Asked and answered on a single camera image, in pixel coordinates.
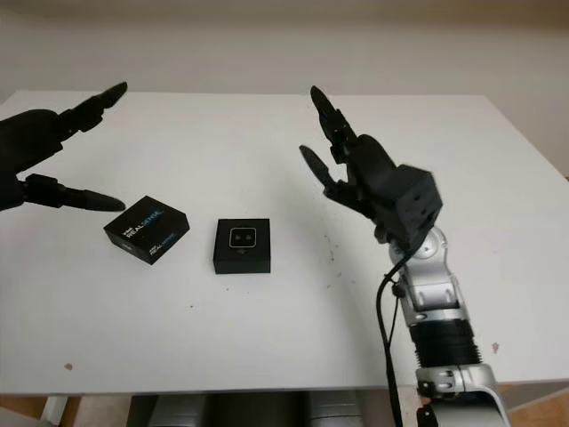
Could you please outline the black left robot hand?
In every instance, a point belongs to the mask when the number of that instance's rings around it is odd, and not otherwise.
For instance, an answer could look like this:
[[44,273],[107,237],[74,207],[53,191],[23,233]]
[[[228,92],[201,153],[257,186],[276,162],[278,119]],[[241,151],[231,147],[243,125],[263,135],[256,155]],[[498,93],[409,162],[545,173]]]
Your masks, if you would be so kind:
[[30,109],[1,121],[1,209],[25,203],[52,208],[63,206],[97,212],[122,212],[121,200],[87,189],[72,189],[57,179],[31,174],[25,180],[17,174],[44,162],[63,150],[63,142],[76,133],[97,126],[128,90],[119,83],[61,113]]

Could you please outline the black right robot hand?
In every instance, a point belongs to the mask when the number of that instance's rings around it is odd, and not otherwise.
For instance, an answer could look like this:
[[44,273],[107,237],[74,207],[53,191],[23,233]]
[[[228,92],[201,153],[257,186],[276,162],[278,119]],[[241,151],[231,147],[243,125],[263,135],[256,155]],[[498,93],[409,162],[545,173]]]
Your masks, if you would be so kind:
[[379,184],[395,170],[393,160],[371,136],[356,134],[344,117],[316,86],[310,88],[310,98],[317,110],[319,124],[330,151],[338,165],[345,165],[348,179],[336,181],[328,166],[309,147],[300,146],[303,159],[310,171],[324,186],[324,195],[332,201],[362,214],[375,226],[375,238],[381,244],[390,241],[385,215],[379,212]]

